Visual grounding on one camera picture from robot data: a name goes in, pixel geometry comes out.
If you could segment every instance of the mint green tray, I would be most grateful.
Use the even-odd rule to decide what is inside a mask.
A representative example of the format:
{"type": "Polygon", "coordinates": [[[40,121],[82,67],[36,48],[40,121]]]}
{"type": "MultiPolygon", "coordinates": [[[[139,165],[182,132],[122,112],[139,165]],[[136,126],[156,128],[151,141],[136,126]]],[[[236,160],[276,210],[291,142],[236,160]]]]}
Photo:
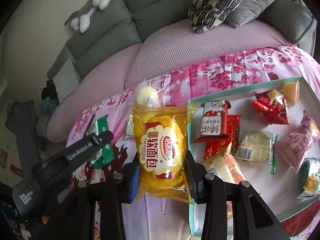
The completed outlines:
{"type": "MultiPolygon", "coordinates": [[[[307,83],[307,81],[303,77],[292,77],[292,78],[285,78],[285,79],[278,79],[278,80],[273,80],[269,82],[263,82],[263,83],[258,83],[254,85],[248,85],[244,87],[239,87],[239,88],[233,88],[221,92],[216,92],[212,94],[208,94],[205,96],[201,96],[198,98],[193,98],[189,100],[189,103],[202,103],[204,101],[208,100],[213,100],[213,99],[221,99],[225,98],[227,96],[235,95],[238,93],[244,93],[244,92],[250,92],[250,91],[255,91],[258,89],[263,89],[263,88],[269,88],[273,86],[279,86],[287,82],[296,82],[299,81],[300,85],[304,85],[304,87],[307,89],[308,93],[310,94],[312,100],[314,101],[314,104],[316,105],[318,111],[320,112],[320,102],[317,98],[317,96],[314,94],[313,90],[307,83]]],[[[191,122],[188,124],[188,149],[192,151],[192,143],[191,143],[191,122]]],[[[296,215],[297,213],[303,211],[305,208],[310,206],[313,202],[315,202],[317,198],[312,198],[308,199],[308,201],[303,202],[301,205],[297,206],[294,210],[291,210],[287,214],[280,214],[277,216],[278,220],[280,222],[296,215]]],[[[194,212],[195,212],[195,205],[189,205],[189,227],[190,227],[190,233],[192,236],[197,236],[201,237],[201,232],[195,228],[195,219],[194,219],[194,212]]],[[[233,235],[232,228],[228,227],[228,236],[233,235]]]]}

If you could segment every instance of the yellow packaged cake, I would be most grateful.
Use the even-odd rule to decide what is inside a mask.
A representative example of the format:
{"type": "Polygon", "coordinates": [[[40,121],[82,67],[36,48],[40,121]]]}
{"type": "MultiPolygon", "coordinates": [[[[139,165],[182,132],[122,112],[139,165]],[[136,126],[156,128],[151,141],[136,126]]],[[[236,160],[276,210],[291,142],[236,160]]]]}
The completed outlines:
{"type": "Polygon", "coordinates": [[[184,171],[187,124],[197,104],[132,106],[133,134],[140,160],[137,198],[145,192],[191,203],[184,171]]]}

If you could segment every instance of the red wrapper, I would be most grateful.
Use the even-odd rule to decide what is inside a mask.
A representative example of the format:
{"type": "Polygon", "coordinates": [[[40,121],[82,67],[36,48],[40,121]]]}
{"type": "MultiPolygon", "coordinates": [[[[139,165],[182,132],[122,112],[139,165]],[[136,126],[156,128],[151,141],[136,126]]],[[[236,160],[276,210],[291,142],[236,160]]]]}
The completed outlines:
{"type": "Polygon", "coordinates": [[[288,107],[284,95],[273,89],[263,93],[255,93],[256,101],[252,106],[267,124],[289,124],[288,107]]]}
{"type": "Polygon", "coordinates": [[[231,153],[236,150],[239,145],[239,114],[237,115],[228,115],[227,118],[227,132],[231,135],[225,139],[221,139],[219,142],[208,142],[205,146],[203,160],[209,159],[212,156],[215,156],[220,150],[227,147],[231,143],[231,153]]]}
{"type": "Polygon", "coordinates": [[[227,131],[228,109],[231,108],[227,100],[212,100],[204,102],[201,136],[194,142],[220,141],[228,137],[227,131]]]}

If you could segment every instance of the gray and white plush dog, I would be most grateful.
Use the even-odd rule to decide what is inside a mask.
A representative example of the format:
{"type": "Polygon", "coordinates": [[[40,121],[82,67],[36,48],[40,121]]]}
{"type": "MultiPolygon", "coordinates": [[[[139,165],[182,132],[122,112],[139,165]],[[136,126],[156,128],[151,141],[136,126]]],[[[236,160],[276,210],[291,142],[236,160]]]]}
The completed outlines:
{"type": "Polygon", "coordinates": [[[86,4],[78,11],[73,12],[64,25],[67,23],[73,30],[80,29],[85,33],[90,27],[90,17],[99,9],[103,11],[110,3],[110,0],[88,0],[86,4]]]}

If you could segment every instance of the pink snack bag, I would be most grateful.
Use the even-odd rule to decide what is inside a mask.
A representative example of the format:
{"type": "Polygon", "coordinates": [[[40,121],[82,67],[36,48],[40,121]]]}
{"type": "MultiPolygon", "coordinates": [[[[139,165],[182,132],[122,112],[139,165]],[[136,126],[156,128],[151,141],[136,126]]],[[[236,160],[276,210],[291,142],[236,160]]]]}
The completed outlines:
{"type": "Polygon", "coordinates": [[[280,153],[282,158],[298,173],[303,161],[320,139],[320,132],[315,120],[303,110],[303,118],[300,125],[287,137],[275,143],[275,152],[280,153]]]}

